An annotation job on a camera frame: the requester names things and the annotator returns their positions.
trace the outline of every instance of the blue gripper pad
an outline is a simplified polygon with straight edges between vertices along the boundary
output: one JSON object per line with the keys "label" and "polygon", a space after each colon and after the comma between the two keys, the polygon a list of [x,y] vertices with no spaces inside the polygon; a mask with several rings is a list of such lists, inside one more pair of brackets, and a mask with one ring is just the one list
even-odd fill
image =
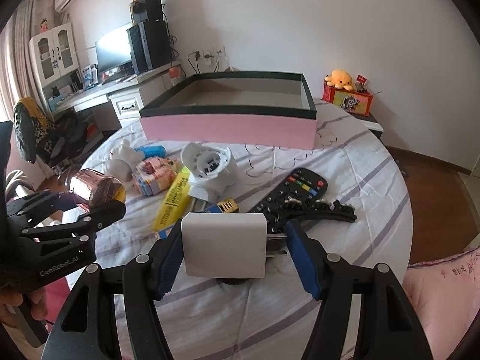
{"label": "blue gripper pad", "polygon": [[157,296],[159,299],[163,299],[167,292],[170,292],[175,282],[175,278],[180,269],[180,265],[183,261],[183,243],[182,243],[182,232],[176,234],[175,239],[166,254],[164,262],[160,267],[159,282],[160,285],[156,289]]}
{"label": "blue gripper pad", "polygon": [[296,226],[291,221],[288,221],[285,225],[285,234],[287,235],[286,246],[289,248],[303,289],[311,294],[314,299],[319,300],[322,288],[318,283],[317,267],[309,256]]}

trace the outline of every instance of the drawer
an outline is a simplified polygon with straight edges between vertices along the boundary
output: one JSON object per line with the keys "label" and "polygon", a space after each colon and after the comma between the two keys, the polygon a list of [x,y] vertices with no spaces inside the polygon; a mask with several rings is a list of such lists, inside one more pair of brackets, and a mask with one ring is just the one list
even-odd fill
{"label": "drawer", "polygon": [[95,107],[96,105],[100,105],[108,102],[109,102],[109,98],[107,97],[106,94],[104,94],[99,97],[94,97],[93,99],[76,104],[73,106],[73,109],[75,110],[75,112],[79,112],[79,111],[83,111],[84,109],[92,108],[92,107]]}
{"label": "drawer", "polygon": [[122,96],[110,97],[118,119],[140,117],[142,99],[139,92],[127,93]]}
{"label": "drawer", "polygon": [[129,124],[131,124],[134,121],[139,120],[139,119],[140,119],[140,115],[139,115],[139,117],[129,117],[128,119],[119,119],[118,121],[120,122],[122,127],[126,127]]}

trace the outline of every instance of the power outlet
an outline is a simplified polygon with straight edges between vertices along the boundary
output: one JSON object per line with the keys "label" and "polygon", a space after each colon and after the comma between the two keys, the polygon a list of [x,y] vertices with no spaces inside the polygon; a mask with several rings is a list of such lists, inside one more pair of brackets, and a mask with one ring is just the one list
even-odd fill
{"label": "power outlet", "polygon": [[212,65],[212,50],[205,50],[203,53],[203,58],[205,58],[205,65]]}

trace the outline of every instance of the pink pillow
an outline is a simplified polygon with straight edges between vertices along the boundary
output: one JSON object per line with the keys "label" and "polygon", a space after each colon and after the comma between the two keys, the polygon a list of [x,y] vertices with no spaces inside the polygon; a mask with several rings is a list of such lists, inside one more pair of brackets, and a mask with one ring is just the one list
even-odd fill
{"label": "pink pillow", "polygon": [[446,360],[480,308],[480,248],[409,266],[403,288],[425,330],[434,360]]}

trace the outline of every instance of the yellow packaging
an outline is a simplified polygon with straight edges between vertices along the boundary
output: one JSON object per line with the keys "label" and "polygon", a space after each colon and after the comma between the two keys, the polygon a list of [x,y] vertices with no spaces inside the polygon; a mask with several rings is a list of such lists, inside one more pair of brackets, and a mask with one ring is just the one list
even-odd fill
{"label": "yellow packaging", "polygon": [[188,195],[189,185],[188,177],[190,171],[186,166],[177,174],[169,191],[166,193],[165,199],[158,210],[157,218],[153,225],[153,231],[159,231],[173,225],[185,211],[185,207],[190,200]]}

